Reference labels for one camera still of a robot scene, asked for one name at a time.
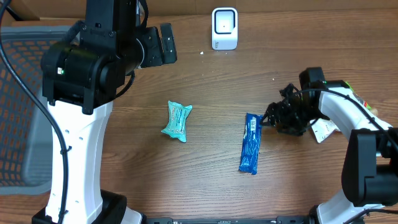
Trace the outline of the white bamboo cream tube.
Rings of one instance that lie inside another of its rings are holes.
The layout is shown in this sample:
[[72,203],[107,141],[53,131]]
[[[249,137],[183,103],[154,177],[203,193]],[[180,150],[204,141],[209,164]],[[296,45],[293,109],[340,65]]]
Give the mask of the white bamboo cream tube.
[[324,141],[334,131],[340,131],[344,137],[349,140],[352,130],[370,129],[376,130],[376,127],[369,122],[367,117],[357,108],[337,107],[335,109],[326,108],[323,110],[330,119],[319,119],[313,126],[312,130],[318,143]]

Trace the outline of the blue snack packet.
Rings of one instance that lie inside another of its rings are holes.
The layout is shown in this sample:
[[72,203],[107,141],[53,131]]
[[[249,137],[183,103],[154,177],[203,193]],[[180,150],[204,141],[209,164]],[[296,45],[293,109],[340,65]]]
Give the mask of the blue snack packet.
[[262,115],[247,113],[239,171],[257,174],[262,136]]

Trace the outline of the green red snack packet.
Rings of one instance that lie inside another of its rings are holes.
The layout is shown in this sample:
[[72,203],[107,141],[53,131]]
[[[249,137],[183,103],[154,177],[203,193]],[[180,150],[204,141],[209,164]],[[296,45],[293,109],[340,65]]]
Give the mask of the green red snack packet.
[[371,106],[368,104],[367,101],[365,101],[362,97],[360,97],[359,95],[356,94],[356,92],[354,91],[354,89],[351,87],[351,85],[348,82],[345,82],[348,87],[350,88],[350,90],[353,92],[353,95],[355,96],[355,98],[365,107],[367,108],[369,111],[372,110]]

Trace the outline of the mint green wipes packet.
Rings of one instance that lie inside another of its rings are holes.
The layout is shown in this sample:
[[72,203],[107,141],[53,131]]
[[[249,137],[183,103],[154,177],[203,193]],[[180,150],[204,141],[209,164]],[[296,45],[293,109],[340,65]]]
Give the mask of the mint green wipes packet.
[[193,109],[193,106],[183,106],[180,103],[168,101],[168,109],[169,122],[161,132],[168,134],[171,138],[177,138],[181,142],[186,142],[186,120]]

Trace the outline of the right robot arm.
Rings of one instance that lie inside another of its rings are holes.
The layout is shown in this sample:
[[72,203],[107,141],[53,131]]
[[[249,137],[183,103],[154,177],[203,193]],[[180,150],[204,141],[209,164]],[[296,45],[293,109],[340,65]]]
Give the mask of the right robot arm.
[[397,128],[372,114],[343,80],[327,81],[320,67],[287,85],[261,120],[278,132],[301,136],[320,119],[334,122],[348,140],[342,189],[294,223],[364,223],[371,213],[397,214]]

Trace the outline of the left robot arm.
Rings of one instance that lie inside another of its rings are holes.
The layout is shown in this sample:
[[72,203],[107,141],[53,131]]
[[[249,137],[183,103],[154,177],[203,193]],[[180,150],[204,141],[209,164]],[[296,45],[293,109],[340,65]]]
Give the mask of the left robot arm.
[[116,98],[135,70],[177,61],[172,26],[149,27],[145,1],[86,4],[85,20],[41,59],[42,93],[53,127],[52,184],[33,223],[130,223],[146,217],[100,186],[103,139]]

